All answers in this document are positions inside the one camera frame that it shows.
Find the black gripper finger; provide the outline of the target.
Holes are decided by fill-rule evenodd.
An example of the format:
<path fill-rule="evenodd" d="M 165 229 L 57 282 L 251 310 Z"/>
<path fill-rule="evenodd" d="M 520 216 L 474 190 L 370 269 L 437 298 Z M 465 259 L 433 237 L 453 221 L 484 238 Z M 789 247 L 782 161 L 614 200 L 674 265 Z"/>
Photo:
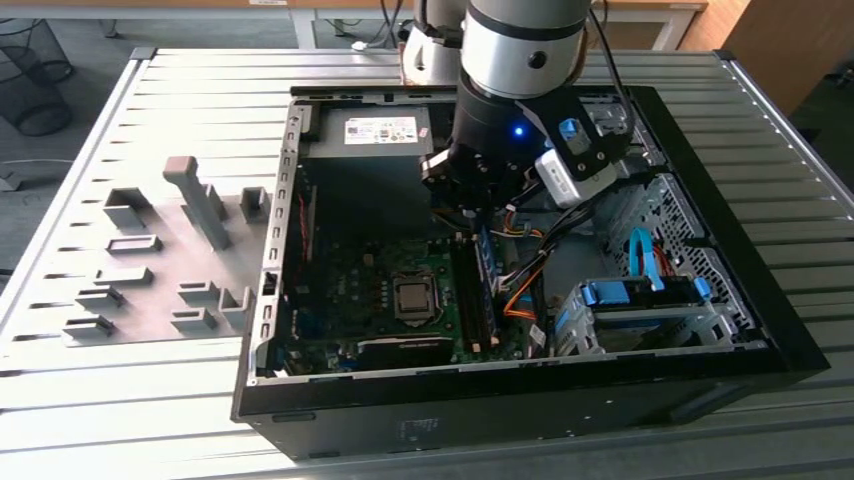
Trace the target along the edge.
<path fill-rule="evenodd" d="M 422 184 L 438 202 L 461 213 L 474 234 L 489 235 L 492 190 L 488 174 L 480 166 L 478 153 L 466 145 L 452 145 L 421 158 Z"/>
<path fill-rule="evenodd" d="M 496 167 L 489 172 L 485 187 L 485 225 L 493 235 L 538 235 L 536 227 L 516 225 L 518 206 L 534 187 L 536 185 L 529 185 L 525 170 L 518 164 Z"/>

